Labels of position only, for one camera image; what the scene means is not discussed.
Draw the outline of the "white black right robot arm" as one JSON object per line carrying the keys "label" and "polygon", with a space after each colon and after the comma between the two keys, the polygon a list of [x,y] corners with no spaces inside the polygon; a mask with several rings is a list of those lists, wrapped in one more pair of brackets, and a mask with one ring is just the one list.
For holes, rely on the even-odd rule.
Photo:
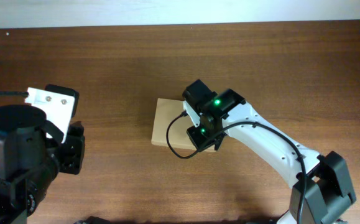
{"label": "white black right robot arm", "polygon": [[356,202],[348,165],[337,152],[324,156],[292,139],[232,89],[217,94],[196,80],[182,95],[193,123],[187,134],[197,153],[218,150],[231,137],[266,161],[292,189],[289,208],[277,223],[337,223]]}

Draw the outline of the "brown cardboard box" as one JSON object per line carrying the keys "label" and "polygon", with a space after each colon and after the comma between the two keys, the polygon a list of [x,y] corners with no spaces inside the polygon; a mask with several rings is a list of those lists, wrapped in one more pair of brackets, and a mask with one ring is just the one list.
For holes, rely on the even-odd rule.
{"label": "brown cardboard box", "polygon": [[[182,112],[183,101],[169,100],[164,98],[157,99],[154,125],[152,130],[151,143],[155,146],[167,147],[166,132],[169,124]],[[170,127],[169,143],[174,149],[186,149],[195,151],[195,146],[191,143],[187,135],[187,129],[194,126],[189,115],[179,118]]]}

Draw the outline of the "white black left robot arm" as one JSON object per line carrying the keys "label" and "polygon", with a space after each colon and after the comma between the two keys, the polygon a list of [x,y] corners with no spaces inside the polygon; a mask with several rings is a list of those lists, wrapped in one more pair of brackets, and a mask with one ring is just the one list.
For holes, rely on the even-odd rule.
{"label": "white black left robot arm", "polygon": [[26,223],[59,173],[80,173],[79,121],[63,132],[39,108],[0,106],[0,223]]}

